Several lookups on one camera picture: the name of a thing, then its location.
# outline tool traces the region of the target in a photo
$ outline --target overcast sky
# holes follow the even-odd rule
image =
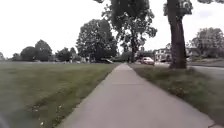
[[[155,38],[147,40],[145,49],[157,49],[170,42],[167,18],[163,16],[166,0],[150,0],[155,14]],[[184,17],[185,40],[192,39],[200,28],[219,27],[224,30],[224,5],[193,2],[193,15]],[[100,18],[105,4],[93,0],[0,0],[0,52],[5,57],[20,53],[26,46],[46,41],[53,52],[75,47],[80,27]]]

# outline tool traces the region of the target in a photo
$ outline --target building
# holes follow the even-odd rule
[[[186,48],[186,58],[198,56],[195,48]],[[165,62],[171,60],[171,51],[167,48],[155,50],[155,61]]]
[[[171,59],[171,52],[170,49],[167,48],[161,48],[158,50],[155,50],[155,61],[163,62],[163,61],[169,61]]]

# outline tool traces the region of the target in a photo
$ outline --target white car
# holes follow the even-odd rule
[[[155,61],[150,57],[143,57],[141,60],[141,64],[155,65]]]

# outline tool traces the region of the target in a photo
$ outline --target concrete sidewalk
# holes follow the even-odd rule
[[[208,128],[212,124],[205,114],[150,84],[122,64],[59,127]]]

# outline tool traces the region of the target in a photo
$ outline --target lawn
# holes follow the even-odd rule
[[[0,119],[10,128],[56,127],[115,66],[0,64]]]
[[[131,67],[141,77],[185,100],[224,126],[224,81],[214,80],[193,68],[171,70],[146,65]]]

